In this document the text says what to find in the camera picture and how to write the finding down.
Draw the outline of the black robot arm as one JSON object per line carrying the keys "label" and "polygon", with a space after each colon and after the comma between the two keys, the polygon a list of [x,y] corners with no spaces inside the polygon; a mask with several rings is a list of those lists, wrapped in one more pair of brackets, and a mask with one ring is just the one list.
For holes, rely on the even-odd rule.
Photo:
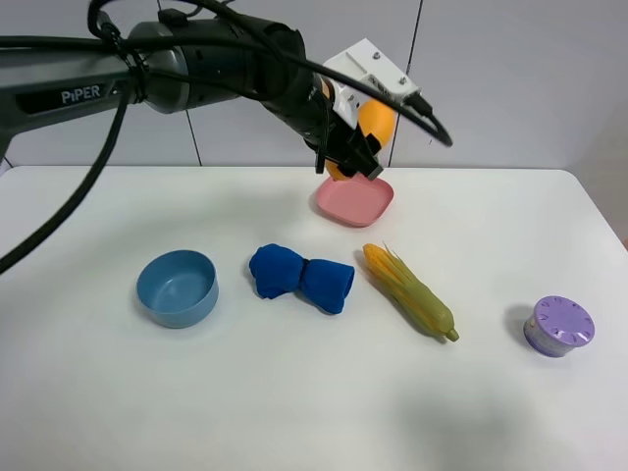
{"label": "black robot arm", "polygon": [[1,143],[18,134],[145,103],[163,114],[244,97],[302,137],[316,165],[347,177],[382,172],[381,144],[335,106],[335,72],[319,72],[301,34],[253,17],[137,25],[122,37],[98,12],[91,39],[1,40]]}

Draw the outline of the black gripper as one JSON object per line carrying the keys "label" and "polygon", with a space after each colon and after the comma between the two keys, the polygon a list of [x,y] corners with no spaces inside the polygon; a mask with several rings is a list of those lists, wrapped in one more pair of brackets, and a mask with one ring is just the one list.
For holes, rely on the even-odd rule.
{"label": "black gripper", "polygon": [[362,128],[350,127],[334,111],[323,93],[323,82],[313,73],[298,73],[285,92],[267,102],[267,110],[295,131],[317,156],[336,163],[343,177],[357,174],[374,180],[383,167],[382,146]]}

